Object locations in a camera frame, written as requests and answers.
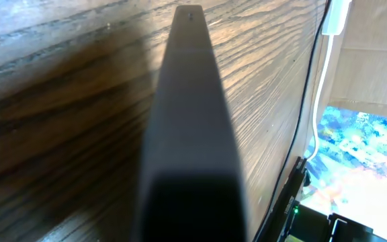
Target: gray object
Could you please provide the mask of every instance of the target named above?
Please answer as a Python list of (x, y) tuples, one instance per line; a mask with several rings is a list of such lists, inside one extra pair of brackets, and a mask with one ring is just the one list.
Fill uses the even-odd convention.
[(202, 7), (179, 6), (142, 148), (137, 239), (245, 241), (243, 184)]

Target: black cable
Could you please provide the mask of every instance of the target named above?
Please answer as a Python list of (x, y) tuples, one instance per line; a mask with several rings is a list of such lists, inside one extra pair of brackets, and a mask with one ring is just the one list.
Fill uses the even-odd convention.
[(320, 31), (322, 30), (322, 26), (323, 26), (323, 22), (325, 21), (325, 17), (328, 14), (328, 10), (329, 10), (330, 4), (331, 4), (331, 0), (328, 0), (327, 3), (325, 4), (325, 12), (323, 13), (323, 17), (322, 17), (322, 19), (321, 19), (321, 21), (319, 23), (319, 27), (317, 29), (316, 35), (314, 36), (312, 52), (310, 54), (310, 60), (308, 61), (307, 77), (306, 77), (306, 81), (304, 82), (304, 90), (302, 91), (300, 113), (298, 114), (298, 121), (296, 123), (294, 137), (292, 139), (292, 142), (290, 143), (288, 154), (286, 155), (285, 161), (283, 162), (282, 169), (280, 170), (279, 175), (277, 177), (277, 181), (275, 183), (275, 186), (274, 186), (274, 189), (273, 189), (273, 193), (271, 194), (271, 199), (270, 199), (270, 201), (268, 203), (268, 207), (267, 207), (267, 210), (265, 212), (265, 216), (263, 217), (262, 223), (259, 226), (259, 229), (256, 232), (256, 235), (255, 235), (255, 238), (253, 238), (253, 241), (257, 241), (258, 240), (258, 238), (259, 238), (259, 236), (260, 236), (260, 234), (261, 234), (261, 232), (262, 232), (262, 230), (263, 230), (263, 228), (265, 226), (265, 221), (267, 220), (267, 217), (269, 216), (269, 208), (271, 207), (271, 204), (273, 203), (275, 192), (277, 191), (277, 188), (279, 186), (279, 181), (282, 178), (283, 171), (285, 169), (286, 163), (288, 162), (290, 152), (292, 151), (292, 147), (294, 146), (294, 143), (295, 143), (295, 140), (296, 140), (296, 135), (298, 134), (298, 128), (299, 128), (300, 122), (301, 122), (302, 108), (304, 107), (304, 100), (305, 100), (305, 97), (306, 97), (306, 92), (307, 92), (307, 87), (308, 87), (308, 80), (310, 78), (310, 72), (311, 72), (313, 58), (314, 58), (314, 51), (316, 50), (316, 43), (317, 43), (318, 37), (320, 36)]

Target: colorful picture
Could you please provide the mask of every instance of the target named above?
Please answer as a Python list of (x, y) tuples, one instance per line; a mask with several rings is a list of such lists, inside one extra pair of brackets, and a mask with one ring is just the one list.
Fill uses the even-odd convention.
[[(318, 133), (319, 152), (307, 164), (312, 182), (301, 203), (387, 239), (387, 118), (327, 107)], [(313, 150), (312, 139), (305, 155)]]

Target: wood grain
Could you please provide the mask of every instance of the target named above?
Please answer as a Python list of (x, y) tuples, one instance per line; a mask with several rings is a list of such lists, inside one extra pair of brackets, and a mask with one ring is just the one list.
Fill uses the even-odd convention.
[(204, 8), (255, 234), (325, 1), (0, 0), (0, 241), (129, 238), (142, 132), (186, 3)]

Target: wooden panel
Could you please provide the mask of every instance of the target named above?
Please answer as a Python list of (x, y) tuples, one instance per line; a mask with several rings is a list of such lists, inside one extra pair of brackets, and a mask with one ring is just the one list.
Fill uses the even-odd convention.
[[(206, 14), (252, 237), (294, 133), (325, 1), (189, 3)], [(128, 239), (139, 144), (179, 4), (0, 1), (0, 241)]]

